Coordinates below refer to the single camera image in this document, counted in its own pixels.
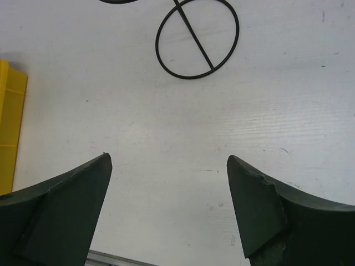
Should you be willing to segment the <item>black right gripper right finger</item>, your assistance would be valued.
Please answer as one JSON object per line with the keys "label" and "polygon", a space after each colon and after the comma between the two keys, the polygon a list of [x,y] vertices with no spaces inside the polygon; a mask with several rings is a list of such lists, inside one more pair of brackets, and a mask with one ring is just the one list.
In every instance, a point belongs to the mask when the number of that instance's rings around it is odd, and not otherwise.
{"label": "black right gripper right finger", "polygon": [[354,264],[353,205],[303,192],[234,155],[227,175],[251,265]]}

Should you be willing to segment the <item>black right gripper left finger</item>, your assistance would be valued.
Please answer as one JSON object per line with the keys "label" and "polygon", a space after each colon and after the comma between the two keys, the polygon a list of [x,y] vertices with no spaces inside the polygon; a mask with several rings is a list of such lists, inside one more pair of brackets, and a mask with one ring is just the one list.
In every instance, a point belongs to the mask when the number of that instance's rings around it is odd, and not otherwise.
{"label": "black right gripper left finger", "polygon": [[108,153],[1,196],[1,265],[84,265],[112,173]]}

